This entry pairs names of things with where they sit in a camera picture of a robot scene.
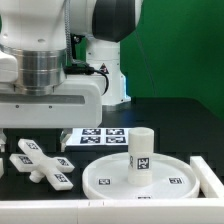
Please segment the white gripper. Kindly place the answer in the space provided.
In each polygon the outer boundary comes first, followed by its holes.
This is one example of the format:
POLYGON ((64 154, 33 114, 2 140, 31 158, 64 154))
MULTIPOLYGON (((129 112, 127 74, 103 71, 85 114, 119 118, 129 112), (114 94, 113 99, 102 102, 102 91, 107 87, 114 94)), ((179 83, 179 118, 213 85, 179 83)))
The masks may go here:
MULTIPOLYGON (((54 92, 45 96, 15 93, 0 86, 0 128, 66 128, 60 135, 61 151, 72 135, 71 128, 98 127, 102 122, 103 77, 69 75, 54 92)), ((7 137, 0 129, 0 152, 7 137)))

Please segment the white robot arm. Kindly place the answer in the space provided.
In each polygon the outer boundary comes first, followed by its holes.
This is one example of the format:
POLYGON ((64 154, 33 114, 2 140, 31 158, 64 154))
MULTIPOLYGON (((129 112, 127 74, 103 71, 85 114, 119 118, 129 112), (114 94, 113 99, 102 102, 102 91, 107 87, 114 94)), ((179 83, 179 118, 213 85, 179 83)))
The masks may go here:
POLYGON ((120 41, 144 0, 0 0, 0 151, 6 129, 97 127, 126 99, 120 41))

